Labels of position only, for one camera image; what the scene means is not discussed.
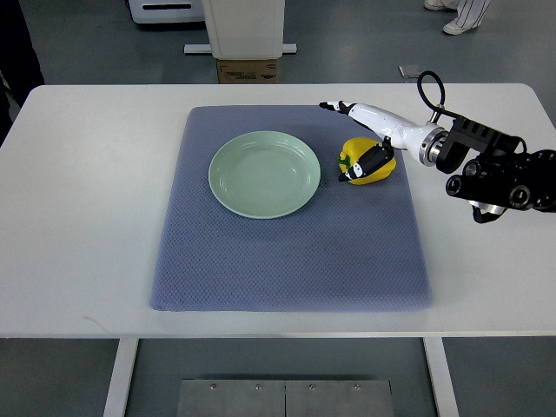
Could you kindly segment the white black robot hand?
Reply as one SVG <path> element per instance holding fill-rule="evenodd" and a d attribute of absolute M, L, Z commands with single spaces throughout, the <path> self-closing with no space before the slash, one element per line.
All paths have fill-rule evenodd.
<path fill-rule="evenodd" d="M 374 132 L 383 146 L 406 150 L 417 162 L 433 166 L 447 132 L 435 123 L 420 126 L 392 112 L 361 103 L 323 102 L 320 106 L 351 117 Z"/>

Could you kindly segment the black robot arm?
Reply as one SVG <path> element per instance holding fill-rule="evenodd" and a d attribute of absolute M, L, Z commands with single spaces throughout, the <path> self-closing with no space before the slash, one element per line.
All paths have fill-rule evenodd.
<path fill-rule="evenodd" d="M 477 223 L 507 210 L 555 211 L 555 151 L 530 153 L 526 142 L 463 116 L 420 146 L 421 163 L 449 174 L 445 190 L 472 205 Z"/>

